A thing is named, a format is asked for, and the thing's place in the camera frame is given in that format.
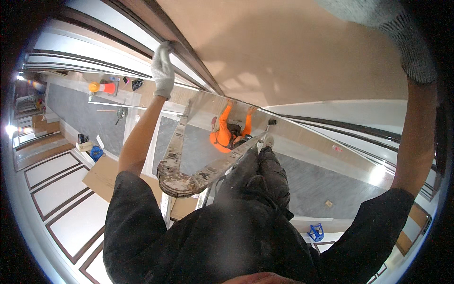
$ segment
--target ladder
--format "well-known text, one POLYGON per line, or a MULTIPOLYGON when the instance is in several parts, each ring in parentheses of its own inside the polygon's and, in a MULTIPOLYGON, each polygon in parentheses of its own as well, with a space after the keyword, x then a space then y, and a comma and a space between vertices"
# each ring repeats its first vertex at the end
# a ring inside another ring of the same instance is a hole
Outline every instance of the ladder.
POLYGON ((180 162, 183 151, 184 131, 188 123, 188 115, 192 106, 188 102, 180 121, 170 139, 163 160, 159 162, 156 176, 159 180, 159 187, 163 191, 161 198, 161 213, 169 228, 170 211, 172 210, 173 198, 187 198, 199 194, 195 209, 206 205, 211 187, 215 181, 222 177, 251 147, 257 143, 263 143, 270 125, 275 125, 276 120, 270 120, 266 130, 255 136, 242 145, 236 147, 223 157, 209 163, 193 175, 180 172, 180 162))

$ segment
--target blue stool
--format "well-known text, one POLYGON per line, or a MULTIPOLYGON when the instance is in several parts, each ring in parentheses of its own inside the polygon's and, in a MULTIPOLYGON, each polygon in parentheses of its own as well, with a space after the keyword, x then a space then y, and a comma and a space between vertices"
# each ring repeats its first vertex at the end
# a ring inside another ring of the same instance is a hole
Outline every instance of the blue stool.
POLYGON ((323 228, 321 227, 321 223, 318 223, 318 225, 311 225, 311 230, 309 233, 307 233, 311 239, 314 240, 314 242, 319 242, 323 239, 325 234, 323 233, 323 228))

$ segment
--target worker in orange shirt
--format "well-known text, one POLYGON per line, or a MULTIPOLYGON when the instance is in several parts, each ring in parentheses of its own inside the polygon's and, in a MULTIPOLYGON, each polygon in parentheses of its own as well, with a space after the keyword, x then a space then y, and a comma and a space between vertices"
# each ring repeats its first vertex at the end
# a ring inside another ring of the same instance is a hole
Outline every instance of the worker in orange shirt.
POLYGON ((226 98, 226 100, 227 107, 219 117, 219 126, 217 126, 217 119, 214 117, 211 123, 212 132, 210 134, 211 144, 223 153, 232 151, 251 138, 251 116, 257 110, 257 107, 249 107, 246 115, 246 124, 244 130, 241 132, 241 126, 227 123, 228 115, 232 110, 234 101, 229 98, 226 98))

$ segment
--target white work glove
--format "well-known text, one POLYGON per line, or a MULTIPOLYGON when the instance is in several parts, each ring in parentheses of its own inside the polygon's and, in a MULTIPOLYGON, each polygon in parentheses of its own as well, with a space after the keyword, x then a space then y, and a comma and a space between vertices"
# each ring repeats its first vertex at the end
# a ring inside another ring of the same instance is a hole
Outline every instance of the white work glove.
POLYGON ((156 82, 154 95, 165 97, 167 100, 170 99, 170 93, 175 81, 175 71, 172 63, 170 63, 168 52, 170 44, 170 41, 163 42, 154 53, 151 63, 151 73, 156 82))

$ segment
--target orange shirt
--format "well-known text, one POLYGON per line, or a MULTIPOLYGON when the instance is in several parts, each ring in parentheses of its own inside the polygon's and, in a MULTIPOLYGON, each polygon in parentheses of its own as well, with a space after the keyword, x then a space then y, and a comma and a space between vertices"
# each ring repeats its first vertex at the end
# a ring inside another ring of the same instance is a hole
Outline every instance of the orange shirt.
MULTIPOLYGON (((231 106, 227 106, 222 115, 219 117, 219 131, 218 132, 212 132, 210 134, 210 142, 211 144, 214 145, 219 151, 223 153, 228 153, 231 150, 229 148, 223 147, 227 146, 228 143, 230 142, 230 139, 232 137, 232 134, 227 128, 227 119, 230 111, 232 110, 231 106)), ((246 116, 246 124, 244 126, 244 130, 241 133, 241 135, 246 135, 249 134, 251 135, 251 116, 247 115, 246 116)))

